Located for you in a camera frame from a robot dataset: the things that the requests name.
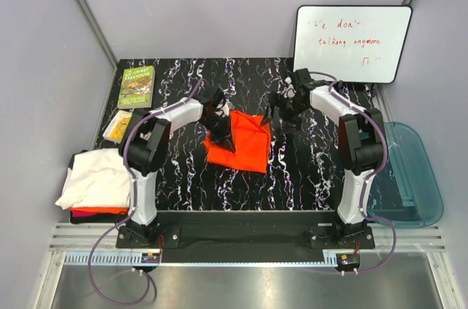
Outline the teal plastic bin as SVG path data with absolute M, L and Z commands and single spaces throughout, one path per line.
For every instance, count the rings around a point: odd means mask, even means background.
M 400 229 L 435 225 L 444 205 L 420 135 L 405 123 L 384 126 L 388 162 L 373 180 L 368 216 L 386 218 Z

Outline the yellow small book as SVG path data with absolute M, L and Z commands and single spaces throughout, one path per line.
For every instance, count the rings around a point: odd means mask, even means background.
M 103 138 L 110 142 L 120 143 L 127 130 L 131 117 L 131 112 L 119 110 L 104 130 Z

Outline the orange t shirt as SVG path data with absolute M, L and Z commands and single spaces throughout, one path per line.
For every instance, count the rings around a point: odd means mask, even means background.
M 128 207 L 74 207 L 69 209 L 72 212 L 93 213 L 93 214 L 115 214 L 126 215 L 129 212 Z
M 271 151 L 271 129 L 262 125 L 261 115 L 249 115 L 238 110 L 230 113 L 235 152 L 215 145 L 208 135 L 203 144 L 211 164 L 246 172 L 267 172 Z

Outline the green treehouse book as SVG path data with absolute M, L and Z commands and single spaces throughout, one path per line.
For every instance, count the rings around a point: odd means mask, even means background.
M 118 96 L 118 109 L 138 109 L 151 106 L 155 71 L 153 66 L 125 69 Z

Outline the white dry erase board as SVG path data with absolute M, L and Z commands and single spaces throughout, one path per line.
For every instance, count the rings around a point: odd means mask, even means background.
M 298 8 L 293 69 L 348 83 L 392 83 L 412 19 L 407 6 Z

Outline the black marbled table mat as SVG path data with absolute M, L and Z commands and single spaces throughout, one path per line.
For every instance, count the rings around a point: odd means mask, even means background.
M 293 70 L 291 58 L 130 58 L 121 59 L 102 116 L 105 129 L 117 113 L 124 70 L 152 66 L 156 75 L 152 105 L 177 102 L 200 78 L 219 86 L 236 110 L 262 115 L 271 91 Z M 210 164 L 196 123 L 170 139 L 157 174 L 159 210 L 330 210 L 341 196 L 344 169 L 338 127 L 321 112 L 302 115 L 294 134 L 273 132 L 266 173 L 242 172 Z

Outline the orange folded t shirt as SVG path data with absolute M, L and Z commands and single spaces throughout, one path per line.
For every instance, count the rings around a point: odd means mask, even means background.
M 129 212 L 128 207 L 74 207 L 69 209 L 72 212 L 93 213 L 93 214 L 115 214 L 126 215 Z

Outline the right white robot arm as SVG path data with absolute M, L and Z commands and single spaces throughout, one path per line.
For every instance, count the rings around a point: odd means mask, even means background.
M 338 151 L 344 168 L 344 185 L 332 239 L 348 248 L 365 232 L 367 203 L 375 175 L 385 168 L 388 147 L 382 113 L 352 103 L 336 89 L 338 80 L 324 72 L 307 68 L 294 71 L 285 79 L 284 89 L 268 95 L 261 121 L 264 126 L 277 112 L 286 131 L 301 127 L 301 114 L 318 110 L 338 126 Z

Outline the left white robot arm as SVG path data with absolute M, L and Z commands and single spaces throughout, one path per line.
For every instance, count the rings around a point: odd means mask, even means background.
M 130 207 L 126 227 L 141 247 L 158 238 L 155 203 L 156 174 L 164 165 L 170 135 L 191 123 L 201 123 L 215 146 L 235 152 L 230 109 L 221 88 L 207 85 L 158 110 L 136 110 L 130 118 L 118 153 L 130 177 Z

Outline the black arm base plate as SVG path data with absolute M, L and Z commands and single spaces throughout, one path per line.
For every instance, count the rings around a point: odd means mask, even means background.
M 346 226 L 333 211 L 162 211 L 146 229 L 134 222 L 121 226 L 116 246 L 177 249 L 198 242 L 292 243 L 319 250 L 375 248 L 365 221 Z

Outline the white folded t shirt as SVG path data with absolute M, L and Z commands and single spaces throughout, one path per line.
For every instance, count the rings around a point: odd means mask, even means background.
M 129 174 L 116 148 L 90 150 L 74 155 L 55 205 L 64 210 L 128 208 L 130 187 Z

